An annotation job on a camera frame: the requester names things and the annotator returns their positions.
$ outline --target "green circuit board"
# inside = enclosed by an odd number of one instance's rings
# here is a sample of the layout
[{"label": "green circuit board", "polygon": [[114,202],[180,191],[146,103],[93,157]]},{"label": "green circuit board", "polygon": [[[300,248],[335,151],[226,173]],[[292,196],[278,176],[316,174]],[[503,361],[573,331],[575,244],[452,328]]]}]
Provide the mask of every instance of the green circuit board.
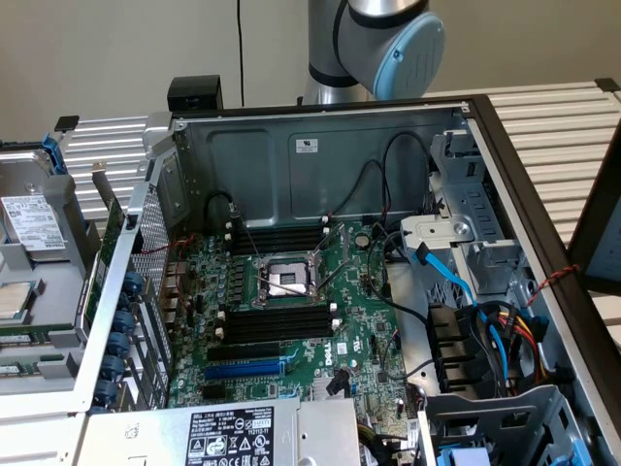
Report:
[{"label": "green circuit board", "polygon": [[[337,303],[338,317],[342,320],[334,336],[280,342],[281,355],[295,354],[286,365],[283,376],[217,381],[225,383],[226,387],[226,397],[217,401],[205,400],[202,387],[212,383],[205,379],[206,367],[213,364],[207,359],[207,350],[220,345],[213,337],[218,303],[222,302],[223,296],[228,301],[234,294],[241,294],[241,303],[237,305],[239,311],[252,308],[258,286],[253,266],[256,265],[256,256],[228,255],[223,250],[221,238],[200,238],[188,249],[189,255],[184,260],[195,275],[185,295],[195,297],[201,294],[203,307],[202,313],[194,318],[193,327],[187,325],[184,313],[177,312],[172,334],[176,362],[169,408],[293,396],[299,396],[303,401],[312,400],[314,384],[326,383],[336,371],[346,368],[358,418],[372,424],[378,433],[407,433],[406,414],[397,414],[396,402],[406,399],[405,384],[385,378],[378,364],[397,328],[395,312],[361,286],[361,277],[367,273],[367,251],[358,250],[354,238],[359,233],[371,237],[371,227],[362,226],[360,222],[348,222],[344,227],[347,234],[338,236],[321,251],[322,277],[318,278],[320,282],[343,262],[343,238],[348,238],[348,265],[324,288],[326,299]],[[381,276],[381,245],[382,242],[378,242],[372,254],[372,277]],[[234,281],[233,277],[238,274],[238,279],[241,270],[243,283]],[[281,298],[279,302],[296,299],[300,298]],[[372,336],[376,337],[378,344],[376,354],[372,353],[370,345]],[[386,369],[391,373],[404,370],[401,354],[394,347],[386,358]]]}]

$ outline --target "motherboard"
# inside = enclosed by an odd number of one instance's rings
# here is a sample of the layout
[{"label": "motherboard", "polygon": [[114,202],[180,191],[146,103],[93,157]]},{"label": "motherboard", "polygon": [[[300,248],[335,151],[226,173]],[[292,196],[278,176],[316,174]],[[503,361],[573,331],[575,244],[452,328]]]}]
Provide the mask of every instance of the motherboard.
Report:
[{"label": "motherboard", "polygon": [[[178,271],[169,285],[181,312],[171,334],[169,408],[351,397],[358,420],[377,433],[407,432],[406,385],[380,368],[397,332],[395,312],[369,283],[381,287],[383,242],[372,251],[369,276],[372,227],[335,228],[332,238],[323,229],[316,254],[236,254],[226,235],[196,237],[172,252],[179,262],[169,266]],[[384,369],[403,372],[400,345],[391,346]]]}]

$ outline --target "cpu socket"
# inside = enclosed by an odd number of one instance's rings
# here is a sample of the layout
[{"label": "cpu socket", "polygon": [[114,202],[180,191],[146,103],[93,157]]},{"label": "cpu socket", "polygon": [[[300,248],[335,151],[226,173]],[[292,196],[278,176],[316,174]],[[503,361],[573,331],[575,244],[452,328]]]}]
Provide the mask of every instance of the cpu socket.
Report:
[{"label": "cpu socket", "polygon": [[312,254],[264,257],[255,262],[259,268],[257,296],[252,305],[259,307],[281,306],[281,298],[299,298],[303,302],[317,302],[317,263]]}]

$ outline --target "power supply label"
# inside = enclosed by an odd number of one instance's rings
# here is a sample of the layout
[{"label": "power supply label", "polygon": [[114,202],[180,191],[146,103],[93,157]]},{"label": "power supply label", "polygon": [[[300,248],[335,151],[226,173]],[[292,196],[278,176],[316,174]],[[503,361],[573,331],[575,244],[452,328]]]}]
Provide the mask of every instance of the power supply label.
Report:
[{"label": "power supply label", "polygon": [[186,466],[273,464],[273,407],[192,414]]},{"label": "power supply label", "polygon": [[2,204],[26,250],[64,250],[58,223],[44,196],[3,197]]}]

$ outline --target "sticker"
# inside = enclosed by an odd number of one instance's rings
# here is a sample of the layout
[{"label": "sticker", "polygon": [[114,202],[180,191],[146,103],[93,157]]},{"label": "sticker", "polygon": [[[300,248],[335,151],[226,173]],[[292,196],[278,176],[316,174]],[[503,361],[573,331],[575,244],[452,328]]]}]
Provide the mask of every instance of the sticker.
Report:
[{"label": "sticker", "polygon": [[0,376],[10,376],[13,374],[19,374],[19,368],[17,366],[0,366]]},{"label": "sticker", "polygon": [[186,466],[270,466],[274,463],[274,408],[194,413]]},{"label": "sticker", "polygon": [[106,279],[107,274],[108,274],[108,267],[106,267],[106,264],[104,264],[104,262],[100,260],[99,263],[97,264],[97,273],[95,274],[95,282],[98,285],[103,286],[104,280]]},{"label": "sticker", "polygon": [[32,342],[30,335],[6,335],[0,337],[0,345],[14,345],[30,342]]},{"label": "sticker", "polygon": [[323,346],[326,367],[332,366],[332,343],[326,342]]},{"label": "sticker", "polygon": [[44,196],[3,197],[7,216],[26,250],[64,250],[54,213]]},{"label": "sticker", "polygon": [[408,449],[415,449],[418,444],[418,419],[408,420]]},{"label": "sticker", "polygon": [[297,153],[315,153],[319,151],[318,139],[296,139],[295,151]]}]

